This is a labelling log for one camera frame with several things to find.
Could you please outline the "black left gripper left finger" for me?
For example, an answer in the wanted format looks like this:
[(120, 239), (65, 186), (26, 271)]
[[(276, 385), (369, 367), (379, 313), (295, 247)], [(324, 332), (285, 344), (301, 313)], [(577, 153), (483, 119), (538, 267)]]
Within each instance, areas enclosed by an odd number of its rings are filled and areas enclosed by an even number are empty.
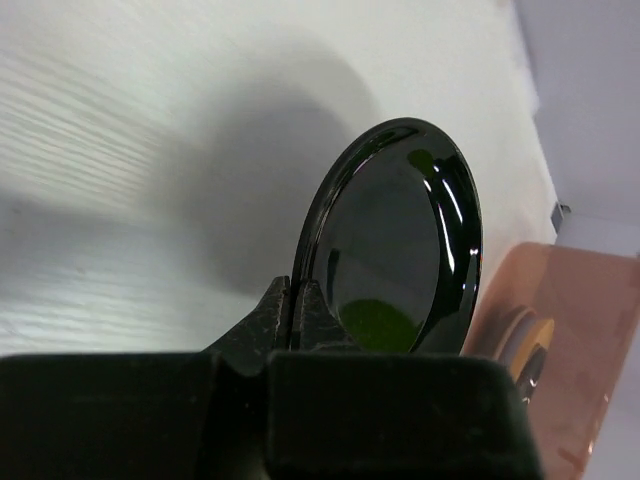
[(264, 370), (290, 283), (195, 352), (12, 355), (1, 361), (5, 479), (263, 479)]

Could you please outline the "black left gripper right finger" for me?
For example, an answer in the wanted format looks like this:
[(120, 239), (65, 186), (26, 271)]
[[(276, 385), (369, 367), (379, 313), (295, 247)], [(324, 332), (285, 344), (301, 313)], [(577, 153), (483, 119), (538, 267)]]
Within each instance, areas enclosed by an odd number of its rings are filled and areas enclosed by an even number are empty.
[(507, 370), (458, 355), (274, 352), (267, 363), (274, 479), (540, 479)]

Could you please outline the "black plate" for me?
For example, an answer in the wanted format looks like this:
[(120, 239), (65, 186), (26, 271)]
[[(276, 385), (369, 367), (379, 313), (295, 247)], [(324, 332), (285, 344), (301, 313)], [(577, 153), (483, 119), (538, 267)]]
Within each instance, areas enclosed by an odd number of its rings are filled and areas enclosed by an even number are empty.
[(324, 177), (291, 284), (316, 282), (364, 349), (456, 355), (478, 298), (482, 242), (459, 147), (425, 120), (396, 118), (360, 135)]
[(525, 404), (530, 403), (533, 393), (537, 388), (539, 378), (542, 374), (546, 361), (546, 356), (546, 349), (542, 347), (536, 348), (524, 364), (524, 367), (516, 380), (516, 387), (522, 402)]

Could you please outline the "pale orange plate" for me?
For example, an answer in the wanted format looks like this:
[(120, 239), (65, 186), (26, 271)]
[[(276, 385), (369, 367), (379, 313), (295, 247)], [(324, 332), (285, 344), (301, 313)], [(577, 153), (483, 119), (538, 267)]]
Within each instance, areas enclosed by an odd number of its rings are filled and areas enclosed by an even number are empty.
[(555, 321), (524, 305), (512, 310), (506, 320), (506, 329), (497, 344), (493, 358), (507, 368), (514, 381), (518, 381), (525, 367), (539, 351), (542, 351), (542, 361), (545, 361), (553, 338)]

